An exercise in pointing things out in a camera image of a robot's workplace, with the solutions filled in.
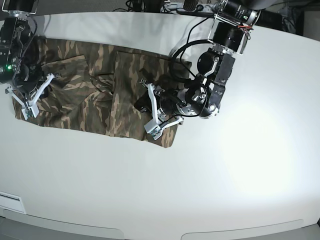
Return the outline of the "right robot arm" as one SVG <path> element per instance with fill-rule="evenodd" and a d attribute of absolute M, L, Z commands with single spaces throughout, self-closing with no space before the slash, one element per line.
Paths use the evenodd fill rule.
<path fill-rule="evenodd" d="M 5 93 L 21 106 L 24 119 L 37 117 L 38 100 L 57 73 L 44 73 L 38 64 L 39 49 L 28 19 L 37 12 L 37 0 L 5 0 L 1 10 L 7 13 L 0 28 L 0 82 L 7 84 Z"/>

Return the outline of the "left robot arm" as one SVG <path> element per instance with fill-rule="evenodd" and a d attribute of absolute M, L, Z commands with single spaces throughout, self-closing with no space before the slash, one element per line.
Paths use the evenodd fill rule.
<path fill-rule="evenodd" d="M 219 21 L 214 33 L 206 39 L 188 40 L 171 57 L 169 73 L 172 79 L 183 84 L 182 89 L 163 89 L 147 77 L 140 80 L 146 88 L 134 107 L 151 114 L 144 125 L 147 134 L 159 139 L 170 127 L 182 124 L 185 118 L 206 119 L 219 112 L 226 83 L 232 73 L 235 54 L 243 54 L 254 25 L 271 27 L 273 19 L 265 11 L 272 0 L 219 0 L 215 3 L 207 20 Z M 182 56 L 186 49 L 210 44 L 197 61 L 198 73 L 193 79 L 177 76 L 175 65 L 184 66 Z"/>

